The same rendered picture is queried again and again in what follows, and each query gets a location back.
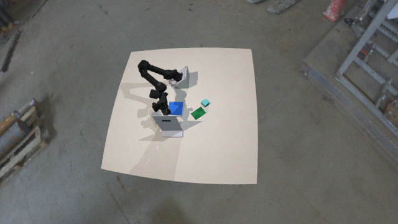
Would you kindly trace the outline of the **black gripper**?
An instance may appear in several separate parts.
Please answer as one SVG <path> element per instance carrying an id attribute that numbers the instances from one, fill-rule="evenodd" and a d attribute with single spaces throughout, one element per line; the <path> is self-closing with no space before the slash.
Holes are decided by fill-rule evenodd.
<path id="1" fill-rule="evenodd" d="M 164 116 L 168 116 L 171 113 L 171 110 L 168 108 L 168 101 L 167 98 L 161 98 L 158 102 L 157 102 L 158 106 L 160 105 L 160 110 L 162 112 L 162 114 Z"/>

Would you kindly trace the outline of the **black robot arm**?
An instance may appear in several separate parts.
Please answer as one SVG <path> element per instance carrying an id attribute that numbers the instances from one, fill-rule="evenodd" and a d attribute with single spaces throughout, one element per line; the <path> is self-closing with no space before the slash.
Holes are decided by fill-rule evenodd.
<path id="1" fill-rule="evenodd" d="M 151 90 L 150 94 L 149 94 L 149 98 L 153 98 L 153 99 L 158 99 L 159 100 L 161 98 L 166 98 L 166 96 L 168 95 L 168 93 L 164 93 L 164 91 L 167 89 L 166 84 L 157 81 L 153 76 L 151 76 L 148 73 L 148 70 L 154 72 L 154 73 L 158 73 L 159 75 L 162 75 L 164 77 L 164 79 L 166 80 L 171 80 L 174 79 L 177 82 L 179 82 L 180 80 L 182 80 L 183 74 L 178 73 L 178 71 L 175 70 L 164 70 L 161 69 L 159 67 L 155 67 L 153 65 L 150 65 L 149 62 L 147 62 L 146 60 L 142 60 L 138 66 L 139 72 L 142 76 L 142 78 L 145 78 L 149 83 L 151 83 L 156 90 Z M 160 105 L 158 106 L 157 103 L 153 103 L 153 110 L 155 112 L 157 112 L 158 110 L 160 110 Z"/>

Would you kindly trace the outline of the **grey panel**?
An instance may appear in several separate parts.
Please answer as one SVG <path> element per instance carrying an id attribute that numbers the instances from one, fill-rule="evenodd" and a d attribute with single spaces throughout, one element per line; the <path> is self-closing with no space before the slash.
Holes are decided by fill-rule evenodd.
<path id="1" fill-rule="evenodd" d="M 176 116 L 152 116 L 162 130 L 162 137 L 182 137 L 183 131 Z"/>

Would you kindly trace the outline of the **teal rectangular block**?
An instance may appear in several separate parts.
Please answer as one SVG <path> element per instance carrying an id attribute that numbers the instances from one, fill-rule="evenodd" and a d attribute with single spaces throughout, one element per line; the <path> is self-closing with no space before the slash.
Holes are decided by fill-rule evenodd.
<path id="1" fill-rule="evenodd" d="M 208 102 L 206 99 L 204 99 L 203 101 L 201 101 L 201 103 L 202 103 L 202 105 L 203 105 L 204 107 L 206 107 L 206 106 L 209 105 L 209 102 Z"/>

